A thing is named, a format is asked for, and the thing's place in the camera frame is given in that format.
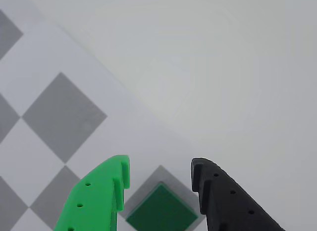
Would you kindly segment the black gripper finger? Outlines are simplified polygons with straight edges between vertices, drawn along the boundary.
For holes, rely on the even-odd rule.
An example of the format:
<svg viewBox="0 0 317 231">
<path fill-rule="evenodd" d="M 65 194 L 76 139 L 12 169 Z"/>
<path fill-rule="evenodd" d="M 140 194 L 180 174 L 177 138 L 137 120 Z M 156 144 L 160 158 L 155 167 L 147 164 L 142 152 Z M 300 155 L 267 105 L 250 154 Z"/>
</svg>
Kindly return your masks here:
<svg viewBox="0 0 317 231">
<path fill-rule="evenodd" d="M 210 231 L 282 231 L 283 228 L 220 166 L 191 161 L 192 191 Z"/>
</svg>

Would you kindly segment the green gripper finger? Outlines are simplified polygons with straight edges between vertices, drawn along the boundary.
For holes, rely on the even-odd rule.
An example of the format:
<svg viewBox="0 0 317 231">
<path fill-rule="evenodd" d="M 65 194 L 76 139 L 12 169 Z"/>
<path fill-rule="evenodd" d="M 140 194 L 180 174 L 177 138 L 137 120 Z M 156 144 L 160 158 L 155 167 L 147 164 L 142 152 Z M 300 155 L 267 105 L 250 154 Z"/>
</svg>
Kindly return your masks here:
<svg viewBox="0 0 317 231">
<path fill-rule="evenodd" d="M 130 160 L 115 155 L 94 168 L 71 190 L 56 231 L 115 231 L 130 188 Z"/>
</svg>

